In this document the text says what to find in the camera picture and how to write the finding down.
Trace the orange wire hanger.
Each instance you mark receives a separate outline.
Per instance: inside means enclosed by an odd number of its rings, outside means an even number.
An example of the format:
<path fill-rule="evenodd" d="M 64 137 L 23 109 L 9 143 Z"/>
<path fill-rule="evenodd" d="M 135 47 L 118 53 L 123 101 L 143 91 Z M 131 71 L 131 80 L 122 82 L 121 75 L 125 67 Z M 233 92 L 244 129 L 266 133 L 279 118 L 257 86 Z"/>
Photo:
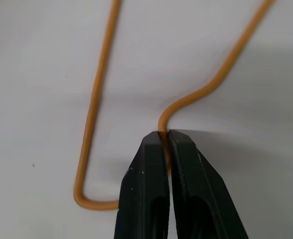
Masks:
<path fill-rule="evenodd" d="M 256 13 L 248 23 L 247 27 L 243 30 L 236 44 L 233 46 L 229 55 L 217 71 L 215 76 L 207 83 L 204 87 L 199 90 L 186 95 L 185 97 L 170 104 L 160 115 L 158 120 L 158 132 L 164 143 L 164 148 L 167 154 L 170 154 L 168 148 L 168 137 L 167 137 L 167 125 L 172 116 L 179 110 L 197 102 L 198 100 L 213 93 L 218 87 L 221 86 L 227 75 L 238 60 L 243 49 L 251 39 L 255 30 L 266 16 L 268 10 L 276 0 L 263 0 L 261 5 L 258 7 Z M 89 156 L 91 151 L 92 139 L 95 133 L 95 125 L 97 116 L 100 108 L 100 101 L 102 99 L 102 89 L 104 84 L 104 77 L 107 71 L 110 52 L 114 39 L 114 33 L 116 30 L 118 16 L 121 8 L 121 0 L 112 0 L 111 10 L 106 26 L 106 32 L 102 44 L 100 53 L 98 68 L 92 88 L 88 113 L 86 117 L 86 123 L 84 128 L 83 142 L 80 151 L 80 157 L 78 161 L 78 167 L 73 188 L 74 201 L 81 208 L 93 211 L 110 211 L 116 210 L 119 207 L 119 202 L 115 201 L 94 201 L 88 199 L 83 193 L 83 187 L 85 182 L 85 176 L 87 166 L 89 162 Z"/>

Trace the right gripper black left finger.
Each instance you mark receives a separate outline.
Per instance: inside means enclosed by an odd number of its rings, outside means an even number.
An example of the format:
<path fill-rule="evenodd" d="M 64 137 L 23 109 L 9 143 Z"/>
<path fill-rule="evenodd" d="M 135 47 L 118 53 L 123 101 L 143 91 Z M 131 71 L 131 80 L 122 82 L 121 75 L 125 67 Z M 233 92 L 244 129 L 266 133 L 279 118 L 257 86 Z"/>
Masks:
<path fill-rule="evenodd" d="M 142 139 L 122 179 L 118 208 L 114 239 L 167 239 L 169 184 L 158 132 Z"/>

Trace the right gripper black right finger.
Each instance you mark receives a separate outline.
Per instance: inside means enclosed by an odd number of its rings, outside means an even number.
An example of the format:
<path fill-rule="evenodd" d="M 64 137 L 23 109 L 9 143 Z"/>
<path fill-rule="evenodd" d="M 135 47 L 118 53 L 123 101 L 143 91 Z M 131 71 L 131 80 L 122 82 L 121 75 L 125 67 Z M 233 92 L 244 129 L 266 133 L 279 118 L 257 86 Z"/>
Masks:
<path fill-rule="evenodd" d="M 243 224 L 227 187 L 192 139 L 168 132 L 178 239 L 243 239 Z"/>

